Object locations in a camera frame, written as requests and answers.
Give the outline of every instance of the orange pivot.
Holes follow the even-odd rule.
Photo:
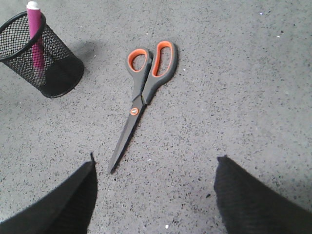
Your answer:
[[[132,108],[131,111],[130,111],[130,114],[132,116],[136,116],[138,113],[139,113],[139,110],[138,110],[137,107]]]

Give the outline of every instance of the speckled gray floor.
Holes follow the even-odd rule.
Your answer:
[[[2,3],[0,23],[26,3]],[[213,189],[224,154],[312,211],[310,0],[39,3],[86,72],[75,90],[47,99],[0,64],[0,220],[91,151],[99,188],[91,234],[225,233]],[[176,74],[108,175],[131,107],[126,55],[162,39],[179,47]]]

